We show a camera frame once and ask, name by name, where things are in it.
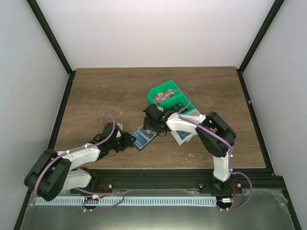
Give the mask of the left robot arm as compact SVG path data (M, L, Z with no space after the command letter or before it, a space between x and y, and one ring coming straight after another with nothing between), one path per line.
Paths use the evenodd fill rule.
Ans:
M102 133L75 149L66 151L43 151L24 179L24 185L46 201L51 201L61 192L82 188L86 193L94 193L98 181L81 166L106 157L115 152L132 148L136 138L122 131L118 124L107 123Z

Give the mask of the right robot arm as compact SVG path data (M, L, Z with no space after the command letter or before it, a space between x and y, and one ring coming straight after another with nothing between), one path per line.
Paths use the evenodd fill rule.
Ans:
M207 115L182 115L178 112L162 111L155 104L144 109L145 130L158 133L183 131L197 135L205 149L213 157L212 187L218 193L224 193L230 188L232 173L230 160L236 139L235 131L216 113Z

